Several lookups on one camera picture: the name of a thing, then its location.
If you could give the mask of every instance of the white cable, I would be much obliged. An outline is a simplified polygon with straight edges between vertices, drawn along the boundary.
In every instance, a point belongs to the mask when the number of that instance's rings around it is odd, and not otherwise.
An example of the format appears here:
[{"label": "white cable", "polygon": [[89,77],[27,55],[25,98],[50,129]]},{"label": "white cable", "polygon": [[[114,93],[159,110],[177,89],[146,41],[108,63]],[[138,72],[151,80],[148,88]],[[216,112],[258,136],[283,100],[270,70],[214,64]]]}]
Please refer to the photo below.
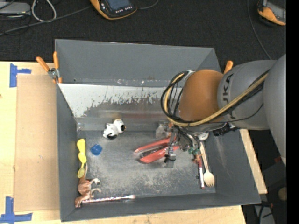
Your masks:
[{"label": "white cable", "polygon": [[33,1],[33,3],[32,3],[32,6],[31,6],[31,12],[32,12],[32,15],[34,16],[34,18],[35,19],[37,19],[38,21],[45,21],[45,22],[50,22],[50,21],[53,21],[55,18],[56,18],[56,10],[55,10],[55,8],[54,8],[54,6],[53,6],[53,4],[49,1],[49,0],[46,0],[47,1],[47,3],[50,5],[50,7],[52,8],[52,10],[53,10],[53,12],[54,12],[54,16],[53,16],[53,18],[52,19],[50,19],[50,20],[42,20],[42,19],[40,19],[40,18],[38,18],[37,16],[36,16],[36,14],[34,13],[34,7],[36,6],[36,2],[37,2],[37,0],[34,0]]}]

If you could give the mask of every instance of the handheld device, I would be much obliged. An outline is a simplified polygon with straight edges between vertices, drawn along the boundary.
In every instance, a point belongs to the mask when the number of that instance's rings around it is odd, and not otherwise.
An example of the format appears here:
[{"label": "handheld device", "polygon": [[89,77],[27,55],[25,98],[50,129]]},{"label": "handheld device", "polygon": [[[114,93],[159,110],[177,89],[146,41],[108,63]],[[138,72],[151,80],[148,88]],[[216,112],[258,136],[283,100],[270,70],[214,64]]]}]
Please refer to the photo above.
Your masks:
[{"label": "handheld device", "polygon": [[115,20],[137,11],[130,0],[90,0],[94,8],[106,19]]},{"label": "handheld device", "polygon": [[266,19],[272,24],[278,24],[280,26],[286,25],[286,10],[268,0],[259,0],[257,3],[257,11],[260,18]]}]

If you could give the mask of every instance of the red pliers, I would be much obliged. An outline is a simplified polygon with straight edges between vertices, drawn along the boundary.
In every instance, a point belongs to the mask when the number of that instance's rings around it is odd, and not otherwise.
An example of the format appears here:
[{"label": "red pliers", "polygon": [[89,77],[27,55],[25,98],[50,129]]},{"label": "red pliers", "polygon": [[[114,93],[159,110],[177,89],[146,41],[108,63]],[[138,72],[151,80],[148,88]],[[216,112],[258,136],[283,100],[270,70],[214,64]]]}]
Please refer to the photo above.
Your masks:
[{"label": "red pliers", "polygon": [[[139,147],[134,152],[139,153],[143,151],[141,153],[140,161],[144,163],[151,163],[165,157],[166,151],[168,150],[170,145],[170,140],[170,138],[162,139],[147,144],[143,147]],[[175,151],[179,148],[179,145],[172,145],[171,147],[173,151]]]}]

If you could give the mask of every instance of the cardboard surface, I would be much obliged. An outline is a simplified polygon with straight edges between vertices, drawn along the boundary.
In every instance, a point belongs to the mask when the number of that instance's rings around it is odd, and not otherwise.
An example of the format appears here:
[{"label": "cardboard surface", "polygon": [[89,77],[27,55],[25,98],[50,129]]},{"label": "cardboard surface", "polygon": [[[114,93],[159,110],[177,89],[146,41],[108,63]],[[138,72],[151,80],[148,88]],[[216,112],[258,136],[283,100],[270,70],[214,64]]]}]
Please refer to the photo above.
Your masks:
[{"label": "cardboard surface", "polygon": [[59,209],[55,85],[17,78],[14,210]]}]

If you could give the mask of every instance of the electronic device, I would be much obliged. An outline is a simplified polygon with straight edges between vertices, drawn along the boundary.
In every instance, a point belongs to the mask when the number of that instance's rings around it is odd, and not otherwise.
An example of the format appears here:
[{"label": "electronic device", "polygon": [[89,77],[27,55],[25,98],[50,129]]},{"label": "electronic device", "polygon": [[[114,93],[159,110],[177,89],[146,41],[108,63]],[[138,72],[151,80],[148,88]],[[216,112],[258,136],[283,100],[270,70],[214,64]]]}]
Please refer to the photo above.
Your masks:
[{"label": "electronic device", "polygon": [[24,2],[8,2],[7,0],[0,0],[0,14],[5,14],[12,18],[30,15],[30,5]]},{"label": "electronic device", "polygon": [[286,25],[286,10],[268,0],[259,0],[257,3],[257,12],[260,18],[266,19],[272,24]]},{"label": "electronic device", "polygon": [[128,17],[137,11],[130,0],[90,0],[94,8],[106,19]]}]

